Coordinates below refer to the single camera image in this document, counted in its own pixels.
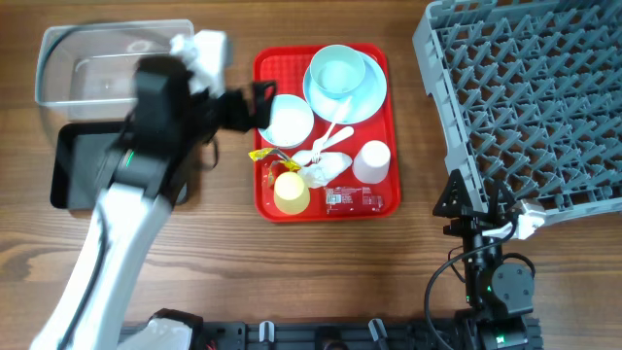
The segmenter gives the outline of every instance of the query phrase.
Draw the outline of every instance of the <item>snack packet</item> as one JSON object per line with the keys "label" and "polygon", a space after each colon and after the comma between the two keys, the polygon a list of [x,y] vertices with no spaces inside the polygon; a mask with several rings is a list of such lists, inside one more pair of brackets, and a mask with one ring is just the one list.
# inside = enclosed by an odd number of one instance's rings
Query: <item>snack packet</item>
{"label": "snack packet", "polygon": [[329,215],[377,213],[384,206],[382,195],[373,194],[369,187],[324,189]]}

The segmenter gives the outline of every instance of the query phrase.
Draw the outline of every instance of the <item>crumpled paper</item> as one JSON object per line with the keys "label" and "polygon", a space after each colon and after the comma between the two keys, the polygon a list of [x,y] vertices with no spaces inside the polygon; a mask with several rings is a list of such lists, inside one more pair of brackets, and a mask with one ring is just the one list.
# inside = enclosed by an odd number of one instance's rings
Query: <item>crumpled paper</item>
{"label": "crumpled paper", "polygon": [[298,175],[302,178],[309,189],[317,189],[328,185],[339,174],[352,165],[352,159],[342,153],[322,153],[320,161],[309,166],[303,166]]}

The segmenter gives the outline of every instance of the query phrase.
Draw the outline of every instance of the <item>cable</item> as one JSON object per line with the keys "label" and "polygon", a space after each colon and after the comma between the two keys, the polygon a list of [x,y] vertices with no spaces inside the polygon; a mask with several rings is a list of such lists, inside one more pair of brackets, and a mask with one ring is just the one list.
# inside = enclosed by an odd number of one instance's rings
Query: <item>cable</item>
{"label": "cable", "polygon": [[526,263],[529,269],[532,271],[532,278],[536,278],[536,266],[531,260],[529,260],[529,258],[525,257],[524,255],[518,253],[507,253],[503,255],[501,259],[503,261],[505,261],[506,259],[518,259],[519,261]]}
{"label": "cable", "polygon": [[[449,253],[447,253],[447,261],[449,262],[449,261],[451,260],[451,254],[452,254],[452,253],[453,253],[456,249],[460,249],[460,248],[462,248],[462,247],[463,247],[463,246],[458,246],[458,247],[456,247],[456,248],[454,248],[454,249],[450,250],[450,251],[449,251]],[[466,283],[466,282],[467,282],[467,280],[465,279],[465,277],[463,277],[463,275],[461,275],[461,274],[460,274],[460,272],[458,272],[458,269],[457,269],[457,268],[456,268],[453,264],[451,264],[451,269],[453,269],[453,270],[454,270],[454,273],[456,273],[456,276],[458,277],[458,279],[460,280],[460,282],[462,282],[462,283]]]}
{"label": "cable", "polygon": [[516,219],[513,219],[511,221],[512,223],[512,230],[501,240],[495,241],[493,243],[487,244],[485,246],[473,249],[472,251],[468,252],[468,253],[462,253],[458,256],[456,256],[455,258],[453,258],[452,260],[444,263],[441,267],[438,268],[438,270],[432,275],[432,277],[430,278],[430,282],[428,282],[428,287],[426,287],[426,295],[424,298],[424,313],[426,315],[426,323],[428,324],[428,327],[430,328],[430,330],[432,331],[432,333],[436,336],[436,339],[438,341],[438,343],[440,345],[442,345],[446,350],[453,350],[453,348],[451,346],[449,346],[449,344],[447,344],[445,342],[445,340],[440,336],[440,334],[438,333],[438,331],[436,330],[436,328],[434,327],[434,324],[432,323],[432,316],[430,313],[430,293],[432,291],[432,286],[434,285],[434,282],[436,282],[436,279],[438,278],[438,276],[440,276],[441,273],[443,273],[444,270],[447,269],[447,267],[449,267],[450,265],[462,260],[462,259],[466,259],[468,257],[471,257],[483,250],[486,249],[490,249],[490,248],[494,248],[497,246],[502,245],[503,243],[507,242],[510,238],[512,238],[512,236],[514,235],[514,233],[516,232]]}
{"label": "cable", "polygon": [[88,279],[88,284],[86,284],[85,293],[82,294],[82,298],[80,299],[80,303],[78,304],[78,308],[76,309],[76,313],[74,317],[69,322],[69,326],[67,327],[67,331],[65,335],[61,338],[58,343],[58,350],[63,350],[67,347],[69,342],[72,340],[74,336],[74,332],[76,327],[78,326],[78,322],[82,317],[82,314],[85,311],[86,304],[88,303],[88,299],[92,294],[93,289],[95,288],[95,284],[97,283],[97,279],[101,273],[101,268],[104,264],[104,258],[106,257],[106,251],[108,250],[108,221],[106,219],[106,215],[104,214],[104,210],[101,208],[101,205],[98,204],[95,206],[95,210],[99,213],[99,222],[101,223],[101,232],[99,234],[99,249],[97,251],[97,258],[95,260],[95,266],[93,267],[93,271],[90,274],[90,278]]}
{"label": "cable", "polygon": [[216,135],[212,136],[212,139],[207,144],[205,144],[203,147],[207,148],[207,146],[209,146],[210,143],[212,144],[212,147],[214,148],[214,161],[209,166],[203,163],[202,161],[200,161],[199,168],[204,171],[213,170],[216,167],[216,165],[218,165],[219,151],[218,151],[218,140],[216,139]]}

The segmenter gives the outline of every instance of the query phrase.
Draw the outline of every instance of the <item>wood grain surface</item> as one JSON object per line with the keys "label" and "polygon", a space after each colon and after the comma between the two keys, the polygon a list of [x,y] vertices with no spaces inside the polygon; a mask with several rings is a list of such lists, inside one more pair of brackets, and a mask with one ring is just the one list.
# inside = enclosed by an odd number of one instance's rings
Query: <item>wood grain surface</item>
{"label": "wood grain surface", "polygon": [[[26,348],[44,325],[89,221],[49,202],[53,150],[33,102],[41,39],[49,26],[100,18],[188,18],[197,31],[227,31],[234,43],[230,87],[251,81],[253,58],[267,47],[373,43],[388,57],[395,107],[403,201],[384,220],[264,221],[253,204],[246,155],[252,135],[220,132],[221,163],[201,175],[200,194],[176,208],[156,239],[127,322],[145,321],[162,307],[209,321],[423,315],[428,279],[461,243],[443,236],[446,221],[431,214],[447,171],[438,113],[424,93],[411,42],[426,1],[10,2],[0,5],[0,348]],[[546,348],[620,348],[621,224],[618,214],[575,220],[505,248],[536,263],[536,316]],[[464,307],[464,286],[445,273],[434,287],[433,315]]]}

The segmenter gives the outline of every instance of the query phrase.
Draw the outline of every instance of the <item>green light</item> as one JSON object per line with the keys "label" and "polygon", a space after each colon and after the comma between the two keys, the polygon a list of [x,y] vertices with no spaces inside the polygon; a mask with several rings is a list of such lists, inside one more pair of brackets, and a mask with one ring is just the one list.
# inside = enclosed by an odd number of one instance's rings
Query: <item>green light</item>
{"label": "green light", "polygon": [[129,163],[132,161],[132,158],[134,158],[134,151],[132,151],[132,153],[129,154],[129,157],[127,158],[127,162],[125,163],[125,167],[129,166]]}

